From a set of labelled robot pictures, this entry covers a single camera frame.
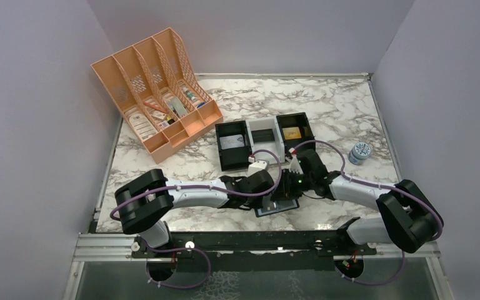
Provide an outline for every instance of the black storage box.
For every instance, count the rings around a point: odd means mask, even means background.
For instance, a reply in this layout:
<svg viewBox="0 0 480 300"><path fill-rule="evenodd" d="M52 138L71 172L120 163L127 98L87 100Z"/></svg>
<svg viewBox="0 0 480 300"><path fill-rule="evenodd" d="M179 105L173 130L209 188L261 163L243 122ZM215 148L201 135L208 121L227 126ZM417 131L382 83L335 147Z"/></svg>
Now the black storage box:
<svg viewBox="0 0 480 300"><path fill-rule="evenodd" d="M305 112L278 115L277 122L279 123L279 129L281 130L282 139L284 140L284 152L287 158L291 158L291 154L289 153L290 148L295 148L295 146L304 141L315 139ZM297 152L306 149L315 150L316 143L312 142L301 146Z"/></svg>
<svg viewBox="0 0 480 300"><path fill-rule="evenodd" d="M247 169L253 153L245 121L216 124L216 142L222 171Z"/></svg>

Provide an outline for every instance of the marble surface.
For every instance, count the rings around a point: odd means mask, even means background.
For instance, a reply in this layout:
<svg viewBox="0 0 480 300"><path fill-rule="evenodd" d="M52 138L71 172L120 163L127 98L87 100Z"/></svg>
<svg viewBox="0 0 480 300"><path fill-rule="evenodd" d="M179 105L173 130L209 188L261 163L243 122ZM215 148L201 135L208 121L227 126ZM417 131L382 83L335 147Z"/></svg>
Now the marble surface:
<svg viewBox="0 0 480 300"><path fill-rule="evenodd" d="M346 171L360 178L396 182L391 153L365 79L203 79L201 86L217 101L224 122L305 112L317 139L330 141L343 153L358 141L372 146L362 166L347 163ZM325 146L317 152L329 171L341 167L339 156ZM156 164L124 122L119 135L97 225L99 233L120 233L120 222L109 218L116 206L114 192L140 174L161 168L167 177L203 181L241 172L221 172L212 130ZM269 172L276 178L277 167ZM187 207L169 211L163 220L171 231L268 231L336 229L354 216L378 212L350 202L302 197L299 209L257 218L254 211Z"/></svg>

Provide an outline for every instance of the gray wall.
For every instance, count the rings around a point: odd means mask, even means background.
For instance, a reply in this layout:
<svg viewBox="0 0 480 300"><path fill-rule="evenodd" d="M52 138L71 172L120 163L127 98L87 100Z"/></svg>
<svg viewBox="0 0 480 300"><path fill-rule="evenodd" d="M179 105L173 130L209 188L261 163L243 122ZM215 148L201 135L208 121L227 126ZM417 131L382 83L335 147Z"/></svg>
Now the gray wall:
<svg viewBox="0 0 480 300"><path fill-rule="evenodd" d="M404 177L444 217L456 299L480 299L480 1L415 0L372 78Z"/></svg>
<svg viewBox="0 0 480 300"><path fill-rule="evenodd" d="M88 2L116 51L172 27L197 73L361 73L413 0Z"/></svg>
<svg viewBox="0 0 480 300"><path fill-rule="evenodd" d="M85 0L0 1L0 299L59 299L118 113L89 65L112 53Z"/></svg>

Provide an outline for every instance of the small box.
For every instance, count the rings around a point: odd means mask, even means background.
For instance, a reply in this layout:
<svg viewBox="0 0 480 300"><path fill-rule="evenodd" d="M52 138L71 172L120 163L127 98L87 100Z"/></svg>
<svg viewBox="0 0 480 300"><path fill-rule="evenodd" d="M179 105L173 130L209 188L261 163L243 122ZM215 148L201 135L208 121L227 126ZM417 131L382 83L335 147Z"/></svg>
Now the small box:
<svg viewBox="0 0 480 300"><path fill-rule="evenodd" d="M216 124L216 141L222 171L246 169L253 153L245 121Z"/></svg>
<svg viewBox="0 0 480 300"><path fill-rule="evenodd" d="M287 158L291 159L291 154L289 153L290 148L295 148L304 141L315 139L305 112L278 115L277 122L281 130L284 141L284 153ZM301 152L306 149L315 150L316 143L312 142L301 146L297 151Z"/></svg>
<svg viewBox="0 0 480 300"><path fill-rule="evenodd" d="M246 169L248 156L259 149L273 152L280 163L291 159L290 148L303 141L314 139L306 113L283 114L245 121L227 122L216 125L216 139L222 171ZM298 151L316 149L314 143L302 146ZM257 153L257 159L276 164L268 153Z"/></svg>

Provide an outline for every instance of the jar lid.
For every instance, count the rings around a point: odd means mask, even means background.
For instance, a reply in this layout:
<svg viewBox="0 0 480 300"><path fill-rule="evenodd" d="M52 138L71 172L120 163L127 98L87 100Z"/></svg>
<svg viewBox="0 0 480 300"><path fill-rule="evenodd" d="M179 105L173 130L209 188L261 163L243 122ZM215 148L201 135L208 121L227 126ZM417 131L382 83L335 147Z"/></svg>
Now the jar lid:
<svg viewBox="0 0 480 300"><path fill-rule="evenodd" d="M352 153L358 159L367 159L371 155L371 147L366 142L357 143L352 149Z"/></svg>

